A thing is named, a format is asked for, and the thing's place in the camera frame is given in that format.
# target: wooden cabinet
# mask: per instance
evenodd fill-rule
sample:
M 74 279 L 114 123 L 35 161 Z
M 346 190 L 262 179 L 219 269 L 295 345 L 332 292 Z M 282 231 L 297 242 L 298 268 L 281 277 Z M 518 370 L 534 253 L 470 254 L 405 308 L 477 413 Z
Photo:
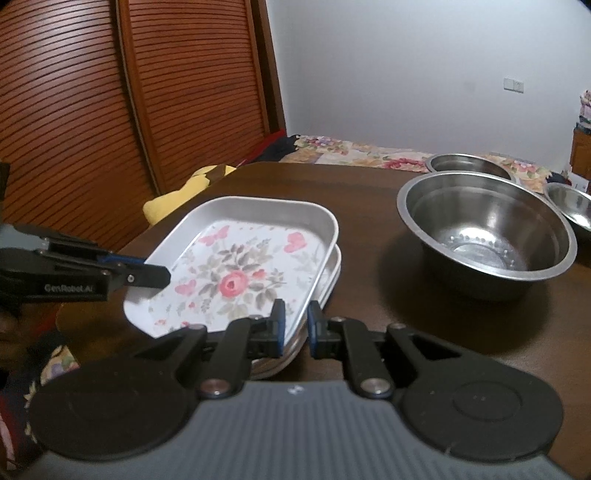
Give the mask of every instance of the wooden cabinet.
M 268 24 L 252 13 L 266 15 L 261 2 L 8 2 L 4 221 L 117 249 L 147 228 L 147 200 L 202 166 L 237 164 L 279 130 L 281 104 L 265 102 L 279 98 Z
M 591 135 L 574 131 L 573 150 L 570 155 L 573 173 L 591 180 Z

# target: white tray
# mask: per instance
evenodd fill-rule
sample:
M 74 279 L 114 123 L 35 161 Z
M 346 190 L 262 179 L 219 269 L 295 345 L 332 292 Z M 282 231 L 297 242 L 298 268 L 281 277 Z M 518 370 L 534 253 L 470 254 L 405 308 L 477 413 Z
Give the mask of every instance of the white tray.
M 335 249 L 330 254 L 330 258 L 326 264 L 326 268 L 322 272 L 318 286 L 312 295 L 312 300 L 318 300 L 320 307 L 324 308 L 328 301 L 330 294 L 335 289 L 335 285 L 340 276 L 340 268 L 342 263 L 342 257 L 338 245 L 335 245 Z M 290 339 L 289 343 L 286 343 L 283 349 L 283 356 L 277 359 L 261 359 L 255 360 L 252 363 L 252 380 L 261 380 L 268 378 L 276 373 L 279 373 L 300 352 L 302 346 L 306 342 L 308 337 L 308 329 L 306 325 L 307 317 L 304 315 L 295 335 Z
M 130 288 L 128 320 L 152 337 L 191 323 L 209 331 L 248 315 L 268 315 L 285 300 L 285 343 L 301 324 L 339 227 L 308 202 L 221 197 L 187 214 L 146 263 L 171 271 L 163 290 Z

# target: bolt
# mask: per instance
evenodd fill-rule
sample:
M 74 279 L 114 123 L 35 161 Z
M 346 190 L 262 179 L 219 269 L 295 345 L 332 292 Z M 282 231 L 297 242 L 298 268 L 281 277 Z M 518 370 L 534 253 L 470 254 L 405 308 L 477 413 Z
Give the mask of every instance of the bolt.
M 390 382 L 383 378 L 366 378 L 361 382 L 361 388 L 364 392 L 380 395 L 390 390 Z
M 201 382 L 199 387 L 203 393 L 208 395 L 223 395 L 230 390 L 230 383 L 227 380 L 221 378 L 208 378 Z

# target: metal bowl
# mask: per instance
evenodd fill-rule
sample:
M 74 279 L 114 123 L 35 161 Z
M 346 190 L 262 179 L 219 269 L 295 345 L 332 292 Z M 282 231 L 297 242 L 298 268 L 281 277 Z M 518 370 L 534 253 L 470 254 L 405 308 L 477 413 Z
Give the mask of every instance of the metal bowl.
M 493 175 L 430 173 L 405 184 L 398 211 L 442 281 L 477 299 L 516 298 L 564 273 L 573 229 L 548 200 Z
M 548 183 L 544 194 L 568 219 L 580 241 L 591 240 L 591 195 L 563 183 Z
M 517 179 L 512 172 L 505 167 L 485 158 L 475 157 L 474 155 L 464 155 L 462 153 L 452 153 L 447 155 L 434 155 L 429 158 L 425 165 L 428 171 L 476 171 L 488 173 L 495 177 L 510 180 L 517 183 Z

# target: table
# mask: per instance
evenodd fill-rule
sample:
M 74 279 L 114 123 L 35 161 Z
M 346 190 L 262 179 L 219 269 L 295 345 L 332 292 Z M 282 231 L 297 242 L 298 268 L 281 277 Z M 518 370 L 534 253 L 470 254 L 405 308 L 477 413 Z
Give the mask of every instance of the table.
M 537 284 L 519 301 L 489 304 L 446 290 L 423 267 L 422 248 L 396 209 L 398 189 L 417 174 L 366 167 L 261 163 L 240 168 L 150 228 L 124 250 L 148 255 L 197 205 L 224 195 L 316 202 L 340 226 L 340 279 L 328 315 L 384 330 L 399 321 L 546 380 L 564 403 L 564 423 L 551 457 L 576 478 L 591 471 L 591 252 L 564 275 Z M 66 305 L 61 331 L 82 362 L 111 355 L 144 334 L 122 311 L 125 292 L 106 303 Z M 275 377 L 301 381 L 342 378 L 340 363 L 314 361 L 307 347 Z

